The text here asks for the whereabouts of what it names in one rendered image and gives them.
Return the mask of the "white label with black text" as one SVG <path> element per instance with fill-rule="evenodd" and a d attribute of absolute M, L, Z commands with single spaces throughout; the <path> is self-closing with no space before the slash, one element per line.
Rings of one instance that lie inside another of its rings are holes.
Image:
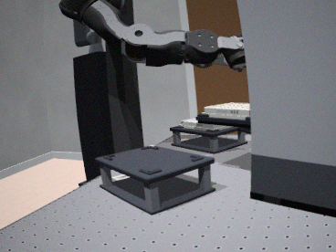
<path fill-rule="evenodd" d="M 129 178 L 129 176 L 127 176 L 127 175 L 119 175 L 119 176 L 115 176 L 115 177 L 111 177 L 111 178 L 113 178 L 113 179 L 115 179 L 115 180 L 120 180 L 120 179 L 125 179 L 125 178 Z"/>

